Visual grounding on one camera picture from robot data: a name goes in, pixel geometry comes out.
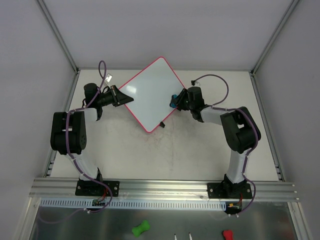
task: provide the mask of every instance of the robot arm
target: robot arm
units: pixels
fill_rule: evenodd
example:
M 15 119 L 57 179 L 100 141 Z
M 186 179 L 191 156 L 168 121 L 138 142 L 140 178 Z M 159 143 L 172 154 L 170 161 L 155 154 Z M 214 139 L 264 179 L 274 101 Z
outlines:
M 98 91 L 98 86 L 89 83 L 84 86 L 85 102 L 88 104 Z M 115 107 L 132 102 L 134 99 L 123 94 L 115 85 L 108 87 L 106 92 L 99 92 L 89 108 L 79 110 L 70 115 L 69 119 L 69 148 L 77 165 L 92 179 L 102 181 L 100 170 L 95 166 L 86 153 L 87 134 L 86 123 L 98 121 L 102 116 L 102 107 L 112 104 Z M 67 154 L 66 146 L 66 112 L 55 112 L 53 115 L 50 144 L 53 150 L 65 155 L 74 165 L 74 159 Z M 81 181 L 90 181 L 83 174 L 79 176 Z
M 212 108 L 205 104 L 201 88 L 193 86 L 183 89 L 181 93 L 171 97 L 170 106 L 181 110 L 189 110 L 192 117 L 201 123 L 214 123 L 223 127 L 225 139 L 231 148 L 229 168 L 220 184 L 219 191 L 229 198 L 238 197 L 247 181 L 243 177 L 246 172 L 246 154 L 255 145 L 254 130 L 246 118 L 236 110 L 228 111 Z M 261 133 L 246 107 L 239 108 L 253 123 L 258 140 Z

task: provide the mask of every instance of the red object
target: red object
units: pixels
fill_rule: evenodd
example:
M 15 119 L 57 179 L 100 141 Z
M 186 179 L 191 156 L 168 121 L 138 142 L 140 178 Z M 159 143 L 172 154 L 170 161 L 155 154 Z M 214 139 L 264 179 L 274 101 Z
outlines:
M 127 81 L 125 84 L 123 84 L 121 87 L 119 87 L 119 90 L 120 90 L 122 87 L 124 87 L 128 82 L 130 82 L 132 79 L 134 79 L 136 76 L 138 76 L 140 73 L 142 73 L 144 70 L 146 70 L 151 64 L 153 64 L 153 63 L 154 63 L 155 61 L 157 61 L 158 59 L 164 59 L 164 60 L 165 60 L 165 62 L 166 62 L 166 63 L 168 64 L 168 66 L 171 68 L 171 70 L 172 70 L 172 72 L 174 73 L 174 75 L 176 76 L 176 78 L 177 78 L 177 79 L 179 80 L 179 82 L 181 83 L 182 87 L 185 89 L 185 85 L 182 83 L 182 81 L 180 80 L 180 78 L 178 77 L 178 75 L 176 74 L 176 72 L 173 70 L 173 68 L 170 66 L 170 64 L 168 63 L 168 61 L 167 61 L 163 56 L 160 56 L 160 57 L 158 57 L 156 60 L 154 60 L 152 63 L 150 63 L 148 66 L 146 66 L 144 69 L 142 69 L 140 72 L 138 72 L 135 76 L 133 76 L 129 81 Z M 159 125 L 156 126 L 153 130 L 147 131 L 147 130 L 145 129 L 145 127 L 142 125 L 142 123 L 138 120 L 138 118 L 134 115 L 134 113 L 130 110 L 130 108 L 127 107 L 127 104 L 125 104 L 124 106 L 129 110 L 129 112 L 134 116 L 134 118 L 138 121 L 138 123 L 143 127 L 143 129 L 144 129 L 148 134 L 152 133 L 152 132 L 160 125 L 160 123 L 159 123 Z M 164 120 L 166 120 L 175 110 L 176 110 L 176 108 L 174 108 L 174 109 L 172 110 L 172 112 L 170 112 L 170 114 L 169 114 L 168 116 L 166 116 L 166 117 L 162 120 L 162 122 L 163 122 Z
M 233 237 L 234 233 L 231 230 L 225 230 L 223 231 L 222 234 L 225 240 L 234 240 L 234 237 Z

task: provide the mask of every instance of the white table surface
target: white table surface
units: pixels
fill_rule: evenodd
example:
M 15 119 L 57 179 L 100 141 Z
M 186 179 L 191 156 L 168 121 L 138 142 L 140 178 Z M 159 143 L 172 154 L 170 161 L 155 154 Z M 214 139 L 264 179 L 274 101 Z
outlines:
M 120 87 L 139 70 L 109 70 L 112 85 Z M 247 176 L 254 181 L 278 181 L 265 128 L 248 72 L 239 71 L 176 71 L 186 88 L 191 80 L 205 74 L 217 74 L 229 84 L 229 96 L 219 107 L 246 106 L 261 131 L 258 147 L 251 154 Z M 82 70 L 70 109 L 81 107 L 84 85 L 101 83 L 98 70 Z M 221 100 L 225 84 L 218 78 L 200 81 L 206 104 Z M 110 179 L 154 180 L 222 180 L 230 160 L 230 148 L 223 128 L 213 123 L 200 123 L 188 111 L 174 111 L 158 127 L 147 133 L 125 106 L 103 108 L 99 121 L 86 124 L 86 151 L 99 167 L 102 176 Z M 51 177 L 77 178 L 72 163 L 57 153 Z

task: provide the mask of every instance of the white wall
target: white wall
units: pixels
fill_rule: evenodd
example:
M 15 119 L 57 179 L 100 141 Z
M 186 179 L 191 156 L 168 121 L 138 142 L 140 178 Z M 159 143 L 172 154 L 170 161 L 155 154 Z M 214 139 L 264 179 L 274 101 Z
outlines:
M 320 1 L 303 0 L 257 73 L 287 181 L 320 235 Z
M 35 0 L 0 7 L 0 233 L 12 238 L 73 71 Z
M 45 0 L 79 67 L 251 70 L 291 0 Z

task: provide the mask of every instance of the metal frame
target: metal frame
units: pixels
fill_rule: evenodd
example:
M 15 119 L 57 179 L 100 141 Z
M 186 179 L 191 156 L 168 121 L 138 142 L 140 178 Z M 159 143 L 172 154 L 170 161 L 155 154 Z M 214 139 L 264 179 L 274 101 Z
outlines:
M 253 87 L 253 91 L 254 91 L 254 94 L 255 94 L 255 98 L 256 98 L 256 101 L 258 103 L 258 107 L 259 107 L 260 114 L 261 114 L 261 117 L 262 117 L 262 122 L 263 122 L 263 125 L 264 125 L 266 137 L 267 137 L 268 142 L 269 142 L 269 146 L 270 146 L 270 150 L 271 150 L 271 154 L 272 154 L 272 157 L 273 157 L 273 161 L 274 161 L 275 167 L 279 169 L 279 173 L 281 175 L 281 179 L 283 181 L 285 181 L 286 180 L 286 175 L 285 175 L 285 173 L 283 171 L 283 167 L 282 167 L 283 165 L 282 165 L 282 162 L 280 160 L 280 157 L 279 157 L 279 154 L 278 154 L 278 150 L 277 150 L 277 147 L 276 147 L 275 142 L 274 142 L 274 137 L 273 137 L 272 131 L 270 129 L 269 121 L 267 119 L 267 115 L 266 115 L 265 108 L 264 108 L 264 103 L 263 103 L 263 100 L 262 100 L 261 95 L 260 95 L 258 83 L 257 83 L 255 77 L 252 75 L 252 73 L 250 73 L 250 78 L 251 78 L 251 82 L 252 82 L 252 87 Z
M 78 69 L 78 67 L 77 67 L 77 65 L 75 63 L 75 60 L 73 59 L 73 57 L 72 57 L 72 55 L 71 55 L 71 53 L 70 53 L 70 51 L 69 51 L 64 39 L 63 39 L 63 37 L 61 36 L 61 33 L 60 33 L 60 31 L 59 31 L 54 19 L 52 18 L 52 15 L 51 15 L 46 3 L 43 0 L 36 0 L 36 2 L 38 4 L 38 6 L 39 6 L 39 8 L 40 8 L 45 20 L 46 20 L 46 22 L 48 23 L 50 29 L 52 30 L 57 42 L 59 43 L 59 45 L 60 45 L 65 57 L 69 61 L 69 64 L 70 64 L 71 68 L 73 69 L 73 71 L 75 73 L 77 73 L 79 69 Z
M 56 40 L 58 41 L 62 51 L 72 69 L 75 72 L 70 93 L 64 106 L 64 111 L 68 111 L 73 94 L 79 77 L 79 68 L 77 67 L 59 29 L 50 14 L 44 0 L 36 0 L 39 9 L 42 11 L 49 27 L 51 28 Z M 268 118 L 265 113 L 263 101 L 259 93 L 259 86 L 255 79 L 255 74 L 260 65 L 268 55 L 269 51 L 275 43 L 275 40 L 283 30 L 289 17 L 297 7 L 300 0 L 292 0 L 286 9 L 279 24 L 274 30 L 272 36 L 268 40 L 263 52 L 251 71 L 251 81 L 254 93 L 258 102 L 259 110 L 264 123 L 266 135 L 269 141 L 271 153 L 275 161 L 276 167 L 279 168 L 281 179 L 285 180 L 286 176 L 282 168 L 281 160 L 278 155 L 277 148 L 273 141 L 273 135 L 270 130 Z M 48 156 L 47 171 L 43 178 L 36 178 L 33 182 L 29 194 L 29 203 L 27 211 L 24 214 L 24 222 L 17 229 L 17 239 L 29 239 L 34 224 L 39 202 L 42 197 L 62 197 L 62 198 L 78 198 L 75 196 L 75 188 L 77 185 L 76 178 L 45 178 L 48 173 L 48 168 L 54 162 L 56 152 L 51 150 Z M 130 180 L 120 179 L 119 198 L 135 199 L 135 200 L 171 200 L 171 201 L 209 201 L 207 194 L 208 181 L 173 181 L 173 180 Z M 299 240 L 312 239 L 310 231 L 305 221 L 305 217 L 299 203 L 300 199 L 296 191 L 295 185 L 290 182 L 256 182 L 256 201 L 258 202 L 287 202 L 290 209 L 292 222 Z
M 120 181 L 118 199 L 134 200 L 209 201 L 207 183 L 220 183 L 220 181 L 187 180 L 109 180 Z M 75 196 L 77 181 L 77 178 L 38 177 L 33 182 L 29 196 L 31 198 L 83 198 Z M 257 181 L 255 185 L 257 202 L 299 201 L 296 187 L 292 182 Z M 232 201 L 232 199 L 212 199 L 212 201 L 216 200 Z
M 264 59 L 266 58 L 266 56 L 268 55 L 268 53 L 272 49 L 272 46 L 274 45 L 276 39 L 278 38 L 279 34 L 284 29 L 284 26 L 288 22 L 288 19 L 290 18 L 290 16 L 292 15 L 294 10 L 296 9 L 296 7 L 297 7 L 299 2 L 300 2 L 300 0 L 292 0 L 290 5 L 288 6 L 286 11 L 284 12 L 280 22 L 278 23 L 278 25 L 276 26 L 275 30 L 273 31 L 271 37 L 269 38 L 266 46 L 264 47 L 264 49 L 262 51 L 258 61 L 256 62 L 256 64 L 254 65 L 254 68 L 251 71 L 253 76 L 256 75 L 259 67 L 261 66 L 261 64 L 263 63 Z
M 75 93 L 76 86 L 77 86 L 77 83 L 78 83 L 79 75 L 80 75 L 80 71 L 78 70 L 74 74 L 73 80 L 71 82 L 71 85 L 70 85 L 70 88 L 69 88 L 69 94 L 68 94 L 68 97 L 67 97 L 67 99 L 65 101 L 64 107 L 62 109 L 62 111 L 64 111 L 64 112 L 69 111 L 69 108 L 70 108 L 70 105 L 71 105 L 71 102 L 72 102 L 72 98 L 74 97 L 74 93 Z M 51 169 L 53 167 L 56 155 L 57 155 L 57 151 L 54 151 L 50 147 L 49 154 L 48 154 L 48 157 L 47 157 L 47 164 L 45 165 L 46 166 L 45 169 L 42 171 L 44 173 L 43 174 L 44 178 L 46 178 L 46 177 L 48 177 L 50 175 L 49 171 L 51 171 Z
M 309 239 L 312 240 L 312 234 L 307 225 L 307 221 L 302 210 L 300 202 L 288 202 L 292 222 L 294 225 L 295 233 L 299 240 Z

